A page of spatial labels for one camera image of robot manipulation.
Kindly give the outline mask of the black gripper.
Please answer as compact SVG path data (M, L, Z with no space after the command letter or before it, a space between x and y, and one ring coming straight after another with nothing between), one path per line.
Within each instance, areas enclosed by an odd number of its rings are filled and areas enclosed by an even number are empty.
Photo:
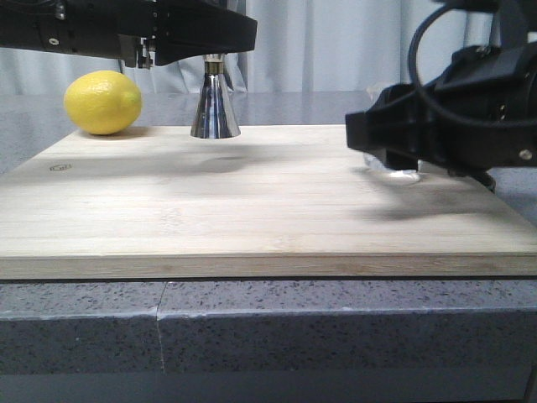
M536 116L536 30L534 1L454 1L452 6L492 13L500 43L469 46L451 57L437 79L435 95L443 107L488 123ZM345 117L347 147L378 157L388 168L418 170L421 160L437 161L435 117L410 84L381 91L368 110ZM446 164L464 171L536 166L536 127L484 128L440 120Z
M2 1L1 46L143 65L255 48L257 21L203 1Z

